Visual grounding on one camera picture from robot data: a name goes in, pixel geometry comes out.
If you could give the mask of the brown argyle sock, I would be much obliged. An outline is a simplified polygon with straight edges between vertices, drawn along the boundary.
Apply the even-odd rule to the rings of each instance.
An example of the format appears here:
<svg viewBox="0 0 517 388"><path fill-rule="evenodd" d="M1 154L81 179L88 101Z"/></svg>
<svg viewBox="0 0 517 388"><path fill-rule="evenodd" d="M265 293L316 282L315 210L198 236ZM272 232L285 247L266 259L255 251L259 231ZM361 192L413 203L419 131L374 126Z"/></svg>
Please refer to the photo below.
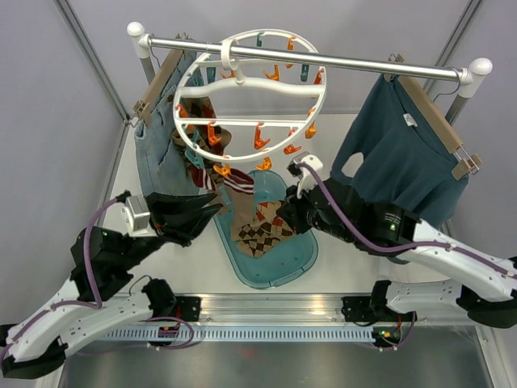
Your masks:
<svg viewBox="0 0 517 388"><path fill-rule="evenodd" d="M282 229L270 222L245 224L232 233L232 240L244 255L259 258L280 243Z"/></svg>
<svg viewBox="0 0 517 388"><path fill-rule="evenodd" d="M231 142L232 136L231 133L223 129L220 126L215 126L214 133L216 137L219 137L221 140L216 144L212 145L208 139L208 127L206 125L195 126L198 134L200 135L197 139L197 145L200 146L202 150L205 150L211 154L222 155L224 153L225 147ZM171 134L171 140L174 143L175 149L179 152L179 155L183 158L183 161L189 165L190 161L187 159L185 155L185 150L187 149L185 141L181 138L179 131L175 129Z"/></svg>

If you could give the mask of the teal clip front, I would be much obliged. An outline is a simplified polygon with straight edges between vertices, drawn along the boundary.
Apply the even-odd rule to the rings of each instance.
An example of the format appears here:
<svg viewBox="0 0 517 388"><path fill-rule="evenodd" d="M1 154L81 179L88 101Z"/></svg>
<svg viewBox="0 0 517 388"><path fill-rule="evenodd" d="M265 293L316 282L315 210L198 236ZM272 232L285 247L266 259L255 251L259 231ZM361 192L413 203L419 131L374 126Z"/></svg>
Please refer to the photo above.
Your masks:
<svg viewBox="0 0 517 388"><path fill-rule="evenodd" d="M200 133L197 129L194 130L191 136L191 142L194 146L197 146L197 141L200 139ZM204 169L204 160L201 156L199 156L194 150L187 147L184 151L184 154L187 160L198 170Z"/></svg>

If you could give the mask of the beige orange argyle sock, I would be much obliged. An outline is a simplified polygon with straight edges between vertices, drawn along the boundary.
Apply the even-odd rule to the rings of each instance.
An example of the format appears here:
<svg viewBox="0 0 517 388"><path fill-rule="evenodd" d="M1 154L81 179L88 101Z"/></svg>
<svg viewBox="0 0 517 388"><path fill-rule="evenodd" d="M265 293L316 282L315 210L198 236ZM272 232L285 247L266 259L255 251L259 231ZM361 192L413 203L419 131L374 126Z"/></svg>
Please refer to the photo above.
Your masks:
<svg viewBox="0 0 517 388"><path fill-rule="evenodd" d="M181 99L181 104L183 110L180 113L180 116L182 118L216 118L215 109L213 108L212 101L209 97Z"/></svg>

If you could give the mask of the white round clip hanger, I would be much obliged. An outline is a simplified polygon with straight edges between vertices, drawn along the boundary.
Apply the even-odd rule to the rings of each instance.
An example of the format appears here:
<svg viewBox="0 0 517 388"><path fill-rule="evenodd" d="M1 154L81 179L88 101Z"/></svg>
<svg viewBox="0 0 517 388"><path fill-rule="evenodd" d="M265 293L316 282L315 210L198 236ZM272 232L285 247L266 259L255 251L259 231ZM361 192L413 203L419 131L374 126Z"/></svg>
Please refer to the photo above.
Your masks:
<svg viewBox="0 0 517 388"><path fill-rule="evenodd" d="M281 29L255 29L234 38L238 45L274 50L318 53L307 39ZM218 61L217 55L197 53L182 76L174 94L173 118L186 146L206 161L221 161L229 156L229 165L258 162L271 154L295 154L301 151L296 139L312 139L317 133L316 119L327 95L326 67L318 65L273 63L207 67ZM209 97L216 118L182 118L181 99ZM231 142L222 155L211 154L193 145L195 126L208 127L209 142L221 139L214 127L231 133Z"/></svg>

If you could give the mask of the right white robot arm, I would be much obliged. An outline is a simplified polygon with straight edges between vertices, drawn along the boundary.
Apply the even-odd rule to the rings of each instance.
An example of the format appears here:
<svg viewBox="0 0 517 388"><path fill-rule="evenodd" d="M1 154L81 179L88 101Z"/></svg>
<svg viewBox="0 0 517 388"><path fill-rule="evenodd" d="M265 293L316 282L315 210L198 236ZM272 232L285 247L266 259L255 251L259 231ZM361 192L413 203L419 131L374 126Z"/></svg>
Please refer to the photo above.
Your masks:
<svg viewBox="0 0 517 388"><path fill-rule="evenodd" d="M298 233L319 230L370 255L420 264L446 277L424 283L377 280L368 300L369 322L460 311L488 327L516 324L515 258L475 250L412 212L367 202L333 179L310 189L291 186L277 213Z"/></svg>

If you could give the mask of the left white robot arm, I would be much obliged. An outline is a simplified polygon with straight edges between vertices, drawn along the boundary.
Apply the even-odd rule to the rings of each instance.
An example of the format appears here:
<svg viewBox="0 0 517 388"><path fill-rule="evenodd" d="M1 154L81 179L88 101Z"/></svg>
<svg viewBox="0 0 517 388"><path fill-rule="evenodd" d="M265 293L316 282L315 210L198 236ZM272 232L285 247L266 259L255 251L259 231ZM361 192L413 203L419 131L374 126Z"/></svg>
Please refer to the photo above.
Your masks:
<svg viewBox="0 0 517 388"><path fill-rule="evenodd" d="M177 298L166 280L150 278L138 292L116 294L131 270L167 243L189 247L221 209L216 193L174 196L129 191L103 204L70 248L74 269L60 289L21 323L1 326L1 372L35 380L67 357L120 327L178 321Z"/></svg>

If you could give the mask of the orange clip right rim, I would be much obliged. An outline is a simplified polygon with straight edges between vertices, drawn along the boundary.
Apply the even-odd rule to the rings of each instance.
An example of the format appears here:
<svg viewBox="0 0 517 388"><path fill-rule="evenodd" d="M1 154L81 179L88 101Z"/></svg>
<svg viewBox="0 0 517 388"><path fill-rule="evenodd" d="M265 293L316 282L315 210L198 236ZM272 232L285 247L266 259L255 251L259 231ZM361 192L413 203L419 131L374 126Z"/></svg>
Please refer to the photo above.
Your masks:
<svg viewBox="0 0 517 388"><path fill-rule="evenodd" d="M256 166L259 171L267 171L272 168L272 161L269 157L265 157L260 164Z"/></svg>

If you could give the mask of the orange clip front left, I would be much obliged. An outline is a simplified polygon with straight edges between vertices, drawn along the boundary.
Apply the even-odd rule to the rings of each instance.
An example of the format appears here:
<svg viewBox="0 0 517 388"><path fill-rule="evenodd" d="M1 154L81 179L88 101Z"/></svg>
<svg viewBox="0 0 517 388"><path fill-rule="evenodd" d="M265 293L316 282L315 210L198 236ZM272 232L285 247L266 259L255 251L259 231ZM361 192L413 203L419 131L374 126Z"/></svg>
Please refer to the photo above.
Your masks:
<svg viewBox="0 0 517 388"><path fill-rule="evenodd" d="M223 155L222 160L218 162L214 162L213 170L221 176L228 176L231 174L231 167L229 165L229 156Z"/></svg>

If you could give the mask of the left beige clothes hanger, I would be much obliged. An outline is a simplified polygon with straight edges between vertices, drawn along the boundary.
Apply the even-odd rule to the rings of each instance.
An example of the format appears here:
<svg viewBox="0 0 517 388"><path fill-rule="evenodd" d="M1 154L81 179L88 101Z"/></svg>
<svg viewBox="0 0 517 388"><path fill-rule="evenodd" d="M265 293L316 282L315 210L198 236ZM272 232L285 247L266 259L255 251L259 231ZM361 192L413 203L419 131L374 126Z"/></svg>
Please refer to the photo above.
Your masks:
<svg viewBox="0 0 517 388"><path fill-rule="evenodd" d="M137 114L138 118L143 120L145 125L149 127L153 121L151 118L153 107L160 99L162 90L170 76L178 67L184 51L180 49L171 49L162 63L161 68L159 70L155 70L151 60L151 49L143 46L144 40L149 37L149 34L137 30L136 33L129 33L129 36L132 39L133 46L141 61L149 84L143 97L137 100L133 105L133 111Z"/></svg>

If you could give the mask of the beige clothes hanger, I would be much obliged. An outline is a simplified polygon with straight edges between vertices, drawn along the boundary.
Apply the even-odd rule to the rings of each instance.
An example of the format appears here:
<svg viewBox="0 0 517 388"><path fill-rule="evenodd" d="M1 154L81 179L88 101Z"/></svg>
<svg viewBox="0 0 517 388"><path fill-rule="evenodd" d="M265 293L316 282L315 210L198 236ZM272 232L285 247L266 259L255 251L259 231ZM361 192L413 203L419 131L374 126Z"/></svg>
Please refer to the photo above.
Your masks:
<svg viewBox="0 0 517 388"><path fill-rule="evenodd" d="M431 99L416 78L405 75L385 74L387 81L398 80L406 94L410 97L423 118L441 141L449 154L454 155L457 164L452 169L455 179L465 175L474 175L479 172L482 161L477 154L469 154L464 148L464 142L459 133L453 128L457 117L466 103L474 96L481 83L493 70L493 62L485 57L472 61L467 68L452 69L456 89L452 92L455 96L450 108L442 113L435 100Z"/></svg>
<svg viewBox="0 0 517 388"><path fill-rule="evenodd" d="M162 90L170 76L178 67L184 51L180 49L171 49L162 63L161 68L159 70L155 70L151 60L151 49L143 46L144 40L149 37L149 34L137 30L136 33L129 33L129 36L132 39L133 46L141 61L149 84L143 97L137 100L133 105L133 111L137 114L138 118L143 120L145 125L149 127L153 121L151 118L153 107L160 99Z"/></svg>

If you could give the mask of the right beige clothes hanger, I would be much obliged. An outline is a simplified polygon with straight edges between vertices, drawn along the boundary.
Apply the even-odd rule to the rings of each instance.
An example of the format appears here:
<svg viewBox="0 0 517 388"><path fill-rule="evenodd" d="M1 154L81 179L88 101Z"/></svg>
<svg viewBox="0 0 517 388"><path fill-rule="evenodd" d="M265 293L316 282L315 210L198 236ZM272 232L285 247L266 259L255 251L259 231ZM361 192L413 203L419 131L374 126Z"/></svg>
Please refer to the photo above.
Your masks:
<svg viewBox="0 0 517 388"><path fill-rule="evenodd" d="M465 175L474 175L479 172L482 161L477 154L469 154L464 148L464 142L459 133L453 128L457 117L466 103L474 96L481 83L493 70L493 62L485 57L472 61L467 68L452 69L456 89L452 92L455 96L450 108L442 113L435 100L431 99L416 78L405 75L385 74L387 81L398 80L406 94L410 97L423 118L441 141L449 154L454 155L457 164L452 169L455 179Z"/></svg>

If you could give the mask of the blue denim garment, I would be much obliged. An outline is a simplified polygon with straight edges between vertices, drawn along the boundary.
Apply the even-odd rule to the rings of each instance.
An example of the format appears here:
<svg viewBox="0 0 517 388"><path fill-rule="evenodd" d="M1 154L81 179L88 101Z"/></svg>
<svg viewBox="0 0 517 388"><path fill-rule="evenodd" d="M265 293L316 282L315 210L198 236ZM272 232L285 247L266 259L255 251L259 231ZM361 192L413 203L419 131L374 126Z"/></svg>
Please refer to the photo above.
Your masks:
<svg viewBox="0 0 517 388"><path fill-rule="evenodd" d="M153 192L167 195L196 195L199 192L188 176L183 158L171 140L171 134L175 130L172 112L174 93L182 76L196 57L196 52L184 51L178 67L153 107L152 124L147 127L143 120L138 118L134 131L136 161L141 192L146 196Z"/></svg>

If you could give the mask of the teal plastic basin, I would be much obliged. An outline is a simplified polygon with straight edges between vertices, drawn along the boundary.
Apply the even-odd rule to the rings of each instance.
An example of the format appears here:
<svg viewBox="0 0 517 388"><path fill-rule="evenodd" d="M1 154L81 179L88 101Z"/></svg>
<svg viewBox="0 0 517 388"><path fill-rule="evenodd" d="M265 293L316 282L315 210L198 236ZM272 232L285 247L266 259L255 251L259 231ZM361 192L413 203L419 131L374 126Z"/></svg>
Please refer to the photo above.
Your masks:
<svg viewBox="0 0 517 388"><path fill-rule="evenodd" d="M251 171L254 179L254 203L282 200L286 183L272 171ZM255 289L279 287L307 272L315 263L318 254L317 240L313 233L294 235L275 245L258 258L238 249L238 242L231 239L230 224L233 210L216 217L216 228L225 247L237 278Z"/></svg>

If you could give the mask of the teal long sleeve shirt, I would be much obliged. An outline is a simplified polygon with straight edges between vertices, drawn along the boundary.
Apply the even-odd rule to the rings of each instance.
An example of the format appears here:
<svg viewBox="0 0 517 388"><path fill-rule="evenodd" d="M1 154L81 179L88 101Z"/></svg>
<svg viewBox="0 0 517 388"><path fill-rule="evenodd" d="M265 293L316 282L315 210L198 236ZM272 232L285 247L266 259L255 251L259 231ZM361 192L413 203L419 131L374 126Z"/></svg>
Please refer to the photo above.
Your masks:
<svg viewBox="0 0 517 388"><path fill-rule="evenodd" d="M434 227L454 212L469 182L456 178L458 161L436 136L402 76L379 76L330 168L366 201L407 209Z"/></svg>

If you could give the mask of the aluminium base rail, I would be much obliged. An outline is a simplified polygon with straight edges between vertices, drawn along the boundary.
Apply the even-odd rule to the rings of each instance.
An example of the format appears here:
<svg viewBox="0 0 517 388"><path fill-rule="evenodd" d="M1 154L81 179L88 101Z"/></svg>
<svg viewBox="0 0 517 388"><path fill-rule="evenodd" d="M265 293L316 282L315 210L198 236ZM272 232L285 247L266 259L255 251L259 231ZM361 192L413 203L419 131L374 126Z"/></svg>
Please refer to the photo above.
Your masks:
<svg viewBox="0 0 517 388"><path fill-rule="evenodd" d="M118 299L98 307L87 302L55 302L54 310L66 307L84 307L88 311L100 312L112 309L115 314L145 314L146 318L166 320L170 317L187 322L197 322L202 316L288 316L298 319L309 316L342 315L349 323L404 322L411 320L429 323L479 323L474 309L481 306L481 299L459 294L457 289L439 285L438 293L412 293L403 289L401 293L372 294L370 296L269 296L237 295L224 297L158 296L149 297L144 293Z"/></svg>

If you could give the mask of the metal clothes rack rail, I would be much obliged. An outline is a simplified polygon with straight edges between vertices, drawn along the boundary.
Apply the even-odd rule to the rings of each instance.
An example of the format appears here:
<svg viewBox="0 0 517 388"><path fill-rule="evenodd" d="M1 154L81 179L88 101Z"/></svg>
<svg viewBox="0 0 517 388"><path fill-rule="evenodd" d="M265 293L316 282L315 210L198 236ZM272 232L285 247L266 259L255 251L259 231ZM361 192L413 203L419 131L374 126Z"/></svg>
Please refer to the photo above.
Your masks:
<svg viewBox="0 0 517 388"><path fill-rule="evenodd" d="M131 22L126 32L132 40L138 57L149 57L152 48L182 49L206 55L217 55L218 61L209 61L207 67L245 65L271 61L286 64L318 65L337 69L357 70L379 74L404 75L414 78L436 79L456 82L461 97L469 99L474 96L485 77L492 73L493 63L490 59L480 57L471 62L467 68L442 68L437 66L410 65L397 61L371 61L347 57L332 57L320 53L296 52L294 50L274 50L263 47L238 45L234 38L222 43L212 44L194 40L165 39L151 36L139 22Z"/></svg>

